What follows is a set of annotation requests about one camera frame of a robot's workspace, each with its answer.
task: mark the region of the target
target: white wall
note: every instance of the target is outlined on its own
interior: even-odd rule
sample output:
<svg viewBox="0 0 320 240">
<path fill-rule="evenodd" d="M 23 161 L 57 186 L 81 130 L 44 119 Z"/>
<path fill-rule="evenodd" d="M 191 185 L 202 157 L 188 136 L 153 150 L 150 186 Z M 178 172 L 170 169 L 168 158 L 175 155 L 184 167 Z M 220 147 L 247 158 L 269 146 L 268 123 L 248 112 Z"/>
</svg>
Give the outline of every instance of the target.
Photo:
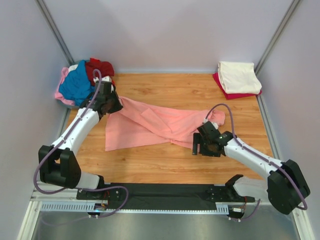
<svg viewBox="0 0 320 240">
<path fill-rule="evenodd" d="M 57 137 L 65 108 L 53 99 L 67 64 L 34 0 L 0 7 L 0 239 L 16 239 L 41 145 Z"/>
<path fill-rule="evenodd" d="M 261 58 L 292 0 L 45 0 L 74 60 L 119 72 L 213 72 Z"/>
<path fill-rule="evenodd" d="M 320 239 L 320 1 L 304 0 L 258 76 L 284 160 L 307 180 L 308 216 Z"/>
</svg>

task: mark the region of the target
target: folded pink cloth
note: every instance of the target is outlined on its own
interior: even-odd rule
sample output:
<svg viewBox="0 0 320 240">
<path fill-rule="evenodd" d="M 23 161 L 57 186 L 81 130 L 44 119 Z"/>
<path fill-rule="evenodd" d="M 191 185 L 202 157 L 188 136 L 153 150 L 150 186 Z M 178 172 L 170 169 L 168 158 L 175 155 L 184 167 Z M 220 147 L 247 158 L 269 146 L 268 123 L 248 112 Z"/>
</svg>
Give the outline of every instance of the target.
<svg viewBox="0 0 320 240">
<path fill-rule="evenodd" d="M 69 73 L 69 68 L 63 67 L 62 71 L 61 71 L 61 79 L 60 79 L 59 85 L 54 92 L 54 98 L 57 100 L 60 100 L 61 102 L 63 102 L 66 105 L 74 106 L 75 101 L 65 99 L 64 96 L 59 92 L 59 86 L 65 81 L 65 78 L 68 75 L 68 73 Z"/>
<path fill-rule="evenodd" d="M 173 143 L 192 148 L 193 134 L 208 111 L 178 110 L 120 97 L 123 109 L 110 114 L 105 127 L 105 150 Z M 219 126 L 225 113 L 214 110 L 208 118 Z"/>
</svg>

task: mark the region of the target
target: wooden table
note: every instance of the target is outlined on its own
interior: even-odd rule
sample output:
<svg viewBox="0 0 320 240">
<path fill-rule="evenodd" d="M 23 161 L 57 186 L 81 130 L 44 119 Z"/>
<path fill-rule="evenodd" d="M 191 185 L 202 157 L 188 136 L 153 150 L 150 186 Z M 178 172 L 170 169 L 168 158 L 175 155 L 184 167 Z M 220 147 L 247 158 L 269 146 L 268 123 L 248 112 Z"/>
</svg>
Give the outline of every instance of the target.
<svg viewBox="0 0 320 240">
<path fill-rule="evenodd" d="M 272 155 L 256 98 L 226 100 L 211 74 L 118 74 L 114 78 L 119 96 L 151 105 L 209 110 L 227 103 L 233 113 L 239 138 L 264 154 Z M 231 131 L 230 117 L 220 132 Z M 72 110 L 69 123 L 77 111 Z M 88 134 L 77 154 L 81 169 L 104 176 L 105 182 L 224 184 L 235 174 L 260 177 L 245 165 L 228 157 L 192 155 L 192 151 L 172 143 L 105 151 L 104 117 Z"/>
</svg>

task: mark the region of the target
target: maroon cloth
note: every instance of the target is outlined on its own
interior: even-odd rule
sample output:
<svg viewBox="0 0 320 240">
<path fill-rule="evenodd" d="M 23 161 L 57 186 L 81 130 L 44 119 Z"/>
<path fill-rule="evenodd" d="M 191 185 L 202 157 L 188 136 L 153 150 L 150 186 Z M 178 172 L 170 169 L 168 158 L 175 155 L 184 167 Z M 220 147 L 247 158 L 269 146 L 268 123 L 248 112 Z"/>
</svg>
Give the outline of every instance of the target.
<svg viewBox="0 0 320 240">
<path fill-rule="evenodd" d="M 114 76 L 115 70 L 112 67 L 111 63 L 108 61 L 100 61 L 98 59 L 90 58 L 90 61 L 87 61 L 85 64 L 85 71 L 88 79 L 90 80 L 91 86 L 95 85 L 94 82 L 94 69 L 98 69 L 101 72 L 101 77 Z"/>
<path fill-rule="evenodd" d="M 252 93 L 226 93 L 225 90 L 223 89 L 223 87 L 221 86 L 220 80 L 219 80 L 219 74 L 216 72 L 213 75 L 213 79 L 216 82 L 216 84 L 218 84 L 219 88 L 221 89 L 221 91 L 223 92 L 225 98 L 227 100 L 231 100 L 231 99 L 239 99 L 239 98 L 244 98 L 244 97 L 251 97 L 251 96 L 257 96 L 260 95 L 262 93 L 262 91 L 260 90 L 259 94 L 252 94 Z"/>
</svg>

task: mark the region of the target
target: blue cloth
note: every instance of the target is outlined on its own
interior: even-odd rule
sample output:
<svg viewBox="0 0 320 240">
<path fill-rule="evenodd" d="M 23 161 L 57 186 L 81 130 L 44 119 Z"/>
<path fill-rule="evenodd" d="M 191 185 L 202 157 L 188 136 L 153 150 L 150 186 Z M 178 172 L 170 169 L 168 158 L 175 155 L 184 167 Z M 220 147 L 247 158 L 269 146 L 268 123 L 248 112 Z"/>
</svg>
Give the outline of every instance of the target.
<svg viewBox="0 0 320 240">
<path fill-rule="evenodd" d="M 76 106 L 80 106 L 85 98 L 94 91 L 95 87 L 90 84 L 84 60 L 79 62 L 75 70 L 68 73 L 64 82 L 59 86 L 59 92 L 64 98 L 73 100 Z"/>
</svg>

